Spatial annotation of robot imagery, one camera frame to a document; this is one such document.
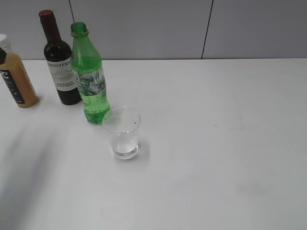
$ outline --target clear drinking glass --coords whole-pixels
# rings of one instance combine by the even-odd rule
[[[137,154],[140,123],[140,114],[128,107],[111,109],[104,116],[102,124],[117,158],[126,160]]]

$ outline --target white bottle cap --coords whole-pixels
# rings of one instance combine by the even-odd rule
[[[0,47],[8,54],[12,54],[11,43],[5,34],[0,34]]]

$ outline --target red wine bottle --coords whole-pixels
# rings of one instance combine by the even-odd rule
[[[59,35],[53,11],[41,11],[39,17],[47,39],[44,55],[59,98],[63,104],[76,104],[81,97],[71,70],[71,48]]]

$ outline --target bottle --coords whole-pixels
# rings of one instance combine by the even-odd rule
[[[7,54],[12,54],[14,53],[12,51],[12,48],[11,48],[11,43],[10,41],[8,40],[6,34],[0,34],[0,47],[1,49],[3,49]]]
[[[71,35],[74,38],[71,66],[84,102],[85,117],[90,123],[101,124],[110,105],[106,98],[106,81],[100,54],[90,41],[84,23],[73,23]]]
[[[71,70],[71,48],[61,40],[53,11],[41,11],[39,17],[47,38],[44,55],[59,98],[63,104],[76,104],[81,97]]]
[[[0,73],[19,107],[28,108],[38,102],[23,63],[17,54],[7,54],[0,48]]]

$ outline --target bottle label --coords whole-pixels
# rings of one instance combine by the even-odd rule
[[[76,80],[71,70],[70,58],[57,62],[47,60],[47,65],[57,90],[70,91],[77,88]]]
[[[15,99],[17,104],[24,104],[24,99],[17,88],[17,85],[8,70],[0,70],[1,76],[3,77],[6,85],[8,86],[13,98]]]
[[[106,80],[101,69],[90,73],[78,73],[73,70],[79,92],[84,96],[92,96],[106,90]]]

